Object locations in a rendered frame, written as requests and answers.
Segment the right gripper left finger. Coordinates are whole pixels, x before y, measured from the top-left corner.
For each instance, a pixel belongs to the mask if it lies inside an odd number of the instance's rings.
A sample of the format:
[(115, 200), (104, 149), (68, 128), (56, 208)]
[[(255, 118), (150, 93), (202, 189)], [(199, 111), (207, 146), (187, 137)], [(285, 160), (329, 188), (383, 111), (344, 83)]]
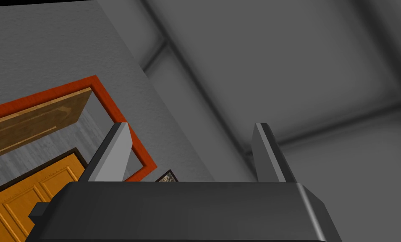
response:
[(114, 123), (79, 181), (122, 182), (132, 146), (128, 123)]

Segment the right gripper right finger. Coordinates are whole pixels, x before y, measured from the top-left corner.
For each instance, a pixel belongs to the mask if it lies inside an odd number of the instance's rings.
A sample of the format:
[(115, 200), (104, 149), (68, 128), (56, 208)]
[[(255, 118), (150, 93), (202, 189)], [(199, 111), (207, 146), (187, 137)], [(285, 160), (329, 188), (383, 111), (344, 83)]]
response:
[(254, 125), (251, 147), (259, 182), (296, 183), (290, 166), (267, 123)]

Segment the small framed picture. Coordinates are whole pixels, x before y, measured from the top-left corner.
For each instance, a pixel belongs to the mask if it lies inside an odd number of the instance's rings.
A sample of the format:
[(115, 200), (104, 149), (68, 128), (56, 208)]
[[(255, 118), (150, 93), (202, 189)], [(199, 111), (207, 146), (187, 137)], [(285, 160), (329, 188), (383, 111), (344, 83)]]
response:
[(178, 182), (178, 179), (172, 170), (168, 170), (160, 178), (158, 178), (156, 182)]

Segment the brown wooden door leaf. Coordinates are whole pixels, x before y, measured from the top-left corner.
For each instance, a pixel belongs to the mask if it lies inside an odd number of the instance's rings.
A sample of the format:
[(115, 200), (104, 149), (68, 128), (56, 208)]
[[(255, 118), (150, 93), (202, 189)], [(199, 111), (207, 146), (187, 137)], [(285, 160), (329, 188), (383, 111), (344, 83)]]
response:
[(0, 156), (76, 123), (91, 88), (0, 118)]

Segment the orange panelled door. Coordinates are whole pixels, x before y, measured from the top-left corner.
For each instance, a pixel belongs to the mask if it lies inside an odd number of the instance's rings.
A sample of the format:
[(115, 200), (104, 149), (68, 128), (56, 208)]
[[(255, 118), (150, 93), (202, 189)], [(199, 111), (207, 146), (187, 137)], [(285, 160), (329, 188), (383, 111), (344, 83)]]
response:
[(0, 242), (24, 242), (34, 223), (28, 218), (38, 202), (50, 202), (84, 166), (71, 154), (0, 192)]

